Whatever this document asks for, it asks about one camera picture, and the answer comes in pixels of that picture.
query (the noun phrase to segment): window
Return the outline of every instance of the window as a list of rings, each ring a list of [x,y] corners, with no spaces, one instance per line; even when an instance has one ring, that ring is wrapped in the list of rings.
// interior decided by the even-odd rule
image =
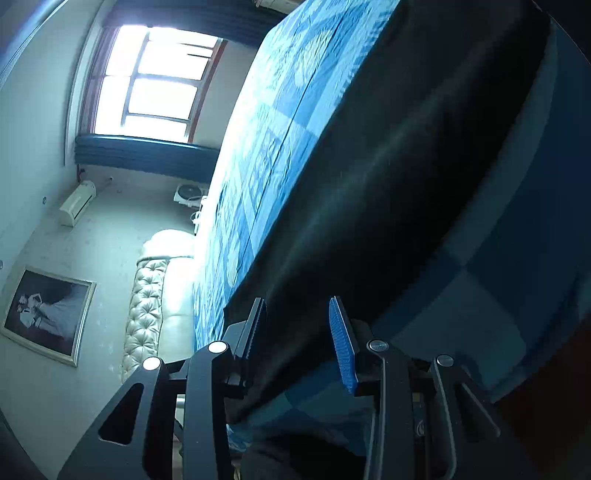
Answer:
[[[80,132],[188,142],[221,45],[174,28],[108,30],[91,68]]]

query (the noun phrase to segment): window frame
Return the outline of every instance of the window frame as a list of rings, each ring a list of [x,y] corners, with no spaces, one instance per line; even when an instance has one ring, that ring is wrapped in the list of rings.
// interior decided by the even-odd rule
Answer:
[[[121,126],[125,125],[125,120],[128,116],[158,118],[163,120],[184,123],[186,125],[184,142],[191,144],[194,140],[197,122],[199,121],[199,116],[203,107],[203,102],[205,100],[207,90],[209,88],[209,85],[211,84],[213,75],[215,73],[217,65],[219,64],[219,60],[222,56],[222,53],[226,47],[227,40],[224,40],[222,38],[217,39],[216,44],[213,46],[213,48],[211,48],[211,57],[200,56],[201,58],[207,59],[207,65],[205,67],[205,70],[203,71],[201,80],[192,80],[182,77],[157,75],[151,73],[139,73],[138,70],[142,60],[142,56],[144,55],[146,46],[150,41],[150,28],[151,27],[148,27],[148,30],[146,31],[138,56],[135,59],[133,72],[129,77],[129,86],[127,88],[123,113],[121,115]],[[79,123],[80,134],[93,134],[95,131],[96,114],[98,111],[103,80],[105,77],[108,76],[106,74],[107,64],[109,63],[109,58],[111,57],[111,52],[113,50],[113,46],[115,45],[115,40],[117,39],[119,29],[120,27],[106,27],[103,29],[103,32],[100,36],[100,40],[95,51],[95,55],[93,57],[89,74],[86,80],[85,95],[82,103],[82,114],[80,116]],[[197,88],[197,92],[191,105],[189,118],[183,119],[161,115],[151,115],[148,113],[130,113],[129,101],[131,100],[131,92],[133,91],[134,84],[137,79],[166,80],[169,82],[179,82],[195,86]]]

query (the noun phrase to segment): white wall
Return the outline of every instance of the white wall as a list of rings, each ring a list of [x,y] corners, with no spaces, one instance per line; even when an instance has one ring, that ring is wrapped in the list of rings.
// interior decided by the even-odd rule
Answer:
[[[20,2],[31,3],[18,0],[0,24]],[[99,4],[69,0],[35,35],[0,90],[0,288],[41,218],[74,188],[75,167],[63,167],[64,119],[79,50]]]
[[[254,48],[228,42],[203,102],[195,130],[195,144],[202,147],[221,147],[234,104],[255,55]]]
[[[122,172],[89,170],[88,178],[99,189],[109,176],[114,181],[92,201],[75,228],[59,225],[57,208],[47,212],[0,296],[4,312],[25,265],[97,282],[77,368],[0,335],[0,407],[23,448],[50,480],[121,386],[125,324],[143,243],[160,230],[193,228],[191,210],[173,202],[176,184],[163,187],[159,176],[143,174],[146,185],[158,188],[134,186]]]

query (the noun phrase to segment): picture frame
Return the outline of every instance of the picture frame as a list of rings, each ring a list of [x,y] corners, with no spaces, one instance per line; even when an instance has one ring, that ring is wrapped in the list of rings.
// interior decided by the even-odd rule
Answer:
[[[77,367],[96,282],[30,266],[18,278],[0,333],[36,353]]]

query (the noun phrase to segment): window pane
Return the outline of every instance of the window pane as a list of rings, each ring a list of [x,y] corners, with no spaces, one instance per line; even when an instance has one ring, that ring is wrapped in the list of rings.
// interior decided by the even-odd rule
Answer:
[[[203,53],[209,53],[209,56],[211,56],[212,50],[179,43],[156,43],[151,41],[146,45],[138,71],[140,73],[201,80],[207,66],[207,59],[193,57],[190,54],[202,55]]]
[[[148,27],[142,25],[125,25],[119,29],[107,64],[107,75],[128,77],[132,74],[147,31]]]
[[[212,48],[217,42],[217,37],[186,30],[177,30],[176,28],[154,27],[150,29],[150,40],[169,43],[188,43],[190,45],[201,45],[202,47]]]
[[[105,77],[103,79],[99,106],[96,111],[95,134],[116,135],[119,133],[128,86],[128,77]]]
[[[164,80],[137,79],[129,111],[188,119],[197,87]]]
[[[187,125],[172,120],[128,115],[125,119],[123,135],[130,137],[155,138],[171,142],[186,143],[184,133]]]

